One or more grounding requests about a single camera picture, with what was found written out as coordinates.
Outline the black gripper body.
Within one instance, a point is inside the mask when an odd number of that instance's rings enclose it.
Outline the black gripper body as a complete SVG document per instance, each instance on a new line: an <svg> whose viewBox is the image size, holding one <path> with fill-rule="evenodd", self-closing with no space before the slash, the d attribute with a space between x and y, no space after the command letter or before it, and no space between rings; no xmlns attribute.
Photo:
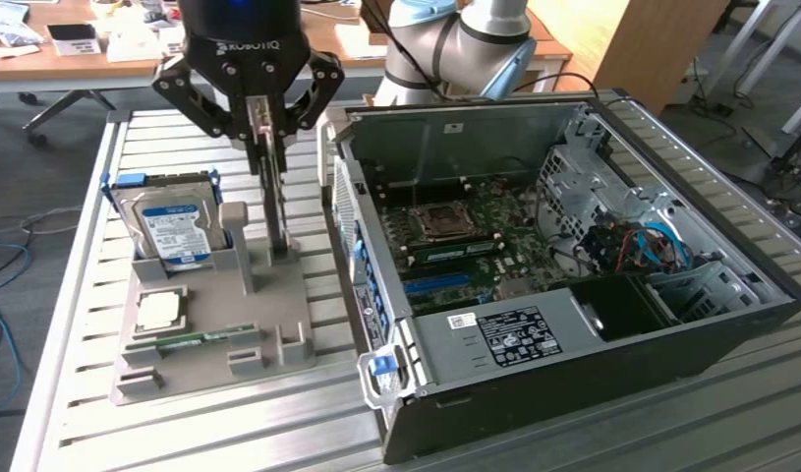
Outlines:
<svg viewBox="0 0 801 472"><path fill-rule="evenodd" d="M179 3L191 68L224 94L282 95L311 48L298 1L198 0Z"/></svg>

